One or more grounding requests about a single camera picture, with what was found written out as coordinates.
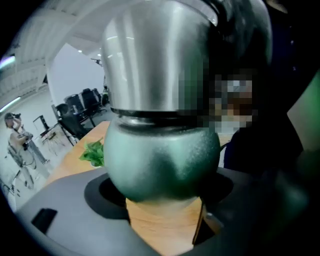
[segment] wooden table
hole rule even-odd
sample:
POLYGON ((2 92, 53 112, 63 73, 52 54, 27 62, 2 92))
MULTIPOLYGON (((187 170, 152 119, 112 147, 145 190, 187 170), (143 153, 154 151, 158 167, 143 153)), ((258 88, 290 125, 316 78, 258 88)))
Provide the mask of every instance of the wooden table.
MULTIPOLYGON (((95 142, 104 137, 109 123, 108 121, 100 123, 83 137, 66 154, 62 163, 53 171, 46 184, 69 175, 92 170, 93 167, 88 161, 79 160, 85 150, 84 143, 95 142)), ((230 136, 220 136, 222 145, 229 140, 230 136)), ((178 255, 193 248, 192 240, 197 229, 202 205, 199 198, 182 211, 166 217, 152 215, 128 199, 126 204, 133 230, 161 255, 178 255)))

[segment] black cloth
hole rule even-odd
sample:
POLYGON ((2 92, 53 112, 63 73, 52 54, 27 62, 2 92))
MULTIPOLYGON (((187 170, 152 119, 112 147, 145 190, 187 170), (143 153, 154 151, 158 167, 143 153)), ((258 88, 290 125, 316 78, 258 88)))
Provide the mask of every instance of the black cloth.
POLYGON ((291 169, 302 152, 287 112, 319 68, 317 8, 302 2, 290 5, 289 14, 267 8, 273 49, 266 83, 259 89, 258 117, 233 135, 224 154, 225 168, 257 175, 269 168, 291 169))

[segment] white ceiling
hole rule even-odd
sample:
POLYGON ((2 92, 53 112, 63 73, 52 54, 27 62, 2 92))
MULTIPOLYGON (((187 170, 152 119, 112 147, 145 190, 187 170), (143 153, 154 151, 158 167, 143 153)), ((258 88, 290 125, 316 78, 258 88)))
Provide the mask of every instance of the white ceiling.
POLYGON ((46 63, 68 43, 99 59, 101 38, 115 6, 132 0, 48 0, 23 25, 7 56, 15 62, 0 71, 0 108, 19 96, 36 93, 46 63))

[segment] floor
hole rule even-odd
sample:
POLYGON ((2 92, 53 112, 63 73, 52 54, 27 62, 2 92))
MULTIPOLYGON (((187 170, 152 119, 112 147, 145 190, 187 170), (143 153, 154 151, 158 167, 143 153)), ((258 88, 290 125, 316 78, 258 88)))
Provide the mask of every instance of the floor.
MULTIPOLYGON (((93 122, 95 123, 95 125, 98 125, 102 121, 111 121, 115 116, 116 114, 111 111, 110 106, 108 105, 105 108, 105 111, 103 111, 102 113, 98 113, 93 117, 93 122)), ((84 123, 84 127, 93 128, 89 120, 84 123)), ((56 131, 58 139, 56 142, 52 142, 51 145, 45 144, 43 146, 40 146, 41 143, 36 143, 44 157, 50 160, 50 162, 45 165, 50 173, 54 171, 54 169, 61 163, 65 155, 72 149, 72 145, 59 129, 60 127, 58 126, 56 131)), ((224 135, 226 135, 227 137, 231 137, 231 134, 228 133, 224 133, 224 135)), ((220 154, 220 167, 223 167, 224 165, 224 153, 225 150, 223 150, 220 154)), ((37 172, 32 172, 31 170, 30 173, 34 180, 33 189, 28 189, 25 186, 25 179, 22 174, 13 181, 15 191, 14 193, 8 194, 8 203, 14 212, 17 211, 21 206, 23 206, 23 204, 25 204, 30 198, 32 198, 33 195, 35 195, 39 190, 41 190, 41 188, 46 183, 46 179, 37 172)))

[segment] wooden surface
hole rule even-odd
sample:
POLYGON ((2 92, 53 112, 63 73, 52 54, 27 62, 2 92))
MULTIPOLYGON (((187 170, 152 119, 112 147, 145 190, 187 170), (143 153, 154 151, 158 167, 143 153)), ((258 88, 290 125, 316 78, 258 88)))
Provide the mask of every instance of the wooden surface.
MULTIPOLYGON (((108 121, 101 122, 83 137, 66 154, 62 163, 53 171, 46 184, 69 175, 92 170, 90 163, 79 160, 79 157, 85 150, 85 142, 95 142, 105 137, 109 123, 108 121)), ((221 145, 223 145, 230 140, 231 136, 224 135, 219 136, 219 138, 221 145)), ((128 199, 126 203, 133 230, 161 255, 173 256, 193 248, 192 240, 201 211, 201 200, 199 198, 183 210, 166 216, 146 212, 128 199)))

